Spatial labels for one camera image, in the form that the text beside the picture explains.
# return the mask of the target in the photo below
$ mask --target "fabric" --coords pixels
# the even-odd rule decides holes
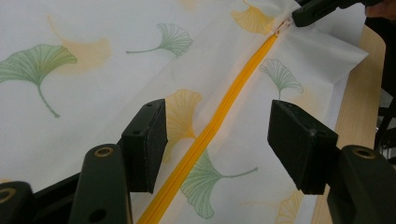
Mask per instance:
[[[169,143],[154,194],[132,194],[134,222],[250,57],[298,7],[289,0],[0,4],[0,179],[37,191],[69,177],[89,149],[117,143],[143,104],[165,98]],[[293,222],[304,195],[266,142],[271,100],[333,127],[334,89],[364,57],[314,26],[282,33],[161,223]]]

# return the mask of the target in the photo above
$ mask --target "yellow zipper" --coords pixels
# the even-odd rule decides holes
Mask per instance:
[[[201,134],[192,143],[190,149],[184,155],[172,174],[169,175],[157,195],[151,201],[150,205],[143,213],[142,217],[137,221],[138,224],[159,223],[169,204],[174,199],[184,180],[189,175],[192,167],[198,161],[207,145],[218,132],[222,122],[227,116],[233,102],[238,96],[239,92],[247,83],[248,79],[253,74],[254,70],[262,59],[265,57],[270,48],[274,45],[277,37],[292,23],[290,19],[285,20],[275,33],[271,35],[262,46],[254,53],[245,64],[242,71],[233,81],[231,87],[227,90],[222,98],[219,107],[217,108],[212,119],[206,125]]]

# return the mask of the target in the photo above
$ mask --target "green ginkgo leaf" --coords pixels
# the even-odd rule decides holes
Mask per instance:
[[[257,170],[258,168],[256,167],[240,175],[222,175],[213,166],[207,150],[205,150],[180,189],[187,197],[189,204],[194,206],[198,216],[208,219],[215,214],[210,205],[210,195],[216,183],[222,178],[234,178]]]
[[[173,52],[177,57],[187,52],[192,40],[189,33],[174,24],[157,24],[157,27],[163,34],[163,41],[160,46],[155,49],[166,49]],[[126,51],[127,53],[141,53],[153,51],[155,49],[139,50],[139,51]]]
[[[266,59],[260,65],[260,71],[267,74],[275,83],[280,100],[280,93],[286,88],[292,88],[299,93],[303,92],[303,86],[296,80],[289,68],[283,65],[279,60]]]
[[[37,45],[32,49],[16,52],[0,62],[0,83],[7,80],[33,82],[46,107],[55,118],[59,118],[44,98],[41,83],[53,69],[76,62],[76,57],[62,46]]]

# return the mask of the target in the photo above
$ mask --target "white fabric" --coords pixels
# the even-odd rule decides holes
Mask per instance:
[[[250,56],[298,7],[288,0],[248,3],[275,18],[267,35],[251,33],[235,22],[231,13],[248,9],[243,1],[0,1],[0,64],[13,53],[40,44],[99,43],[90,49],[97,63],[62,65],[43,79],[42,93],[59,118],[50,113],[31,82],[0,78],[0,179],[26,181],[37,191],[69,177],[79,172],[89,149],[116,143],[143,104],[179,90],[202,96],[192,121],[198,135]],[[166,49],[126,53],[158,47],[162,37],[157,24],[168,28],[174,24],[186,31],[193,41],[188,50],[178,57]],[[336,115],[329,111],[339,106],[339,99],[332,99],[334,86],[364,57],[362,50],[314,27],[291,26],[247,82],[207,148],[213,166],[223,175],[257,170],[216,183],[210,196],[211,217],[198,214],[179,191],[162,223],[283,220],[282,202],[287,203],[296,188],[266,142],[271,100],[279,94],[263,71],[265,62],[280,62],[303,89],[284,89],[281,100],[333,127],[329,120]],[[182,139],[172,149],[154,195],[192,141]],[[134,221],[154,195],[132,195]],[[311,201],[304,209],[313,205]],[[304,218],[309,222],[310,216]]]

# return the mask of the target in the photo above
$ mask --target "screw hole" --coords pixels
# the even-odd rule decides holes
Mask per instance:
[[[93,211],[90,214],[89,221],[91,223],[100,222],[103,219],[105,219],[105,217],[106,217],[106,210],[105,209],[98,209],[98,210]]]
[[[109,156],[111,153],[113,153],[112,147],[101,147],[101,148],[97,149],[93,154],[96,157],[106,157],[106,156]]]
[[[12,188],[0,189],[0,203],[10,200],[17,191]]]
[[[375,158],[375,154],[373,151],[365,150],[362,148],[353,149],[353,153],[355,153],[355,155],[357,155],[359,157],[362,157],[362,158],[368,159],[368,160],[372,160]]]

